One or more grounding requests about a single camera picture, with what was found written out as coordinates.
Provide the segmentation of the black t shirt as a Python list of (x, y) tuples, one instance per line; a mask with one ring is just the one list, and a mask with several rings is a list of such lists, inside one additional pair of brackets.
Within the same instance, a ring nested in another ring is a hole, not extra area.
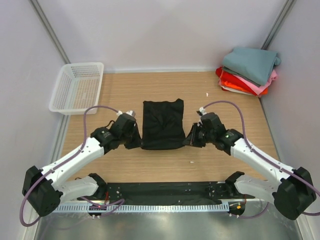
[(142, 146), (144, 150), (182, 148), (186, 135), (183, 129), (184, 101), (144, 101)]

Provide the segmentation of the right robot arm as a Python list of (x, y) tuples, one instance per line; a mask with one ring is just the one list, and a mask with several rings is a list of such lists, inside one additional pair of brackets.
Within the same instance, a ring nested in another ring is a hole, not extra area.
[(287, 219), (296, 220), (317, 199), (308, 170), (294, 169), (256, 148), (235, 129), (226, 129), (213, 112), (197, 111), (198, 122), (192, 125), (184, 145), (203, 148), (207, 144), (239, 159), (266, 179), (253, 178), (243, 172), (231, 175), (225, 192), (231, 198), (250, 195), (272, 205)]

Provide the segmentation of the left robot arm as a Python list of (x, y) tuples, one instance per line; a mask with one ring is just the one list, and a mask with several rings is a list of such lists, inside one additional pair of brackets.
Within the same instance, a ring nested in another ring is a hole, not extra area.
[(22, 187), (26, 201), (40, 217), (45, 217), (69, 200), (89, 196), (101, 200), (106, 194), (106, 183), (97, 174), (72, 181), (69, 178), (120, 145), (127, 148), (136, 145), (137, 129), (134, 111), (118, 113), (111, 127), (97, 128), (83, 144), (59, 160), (41, 169), (30, 167)]

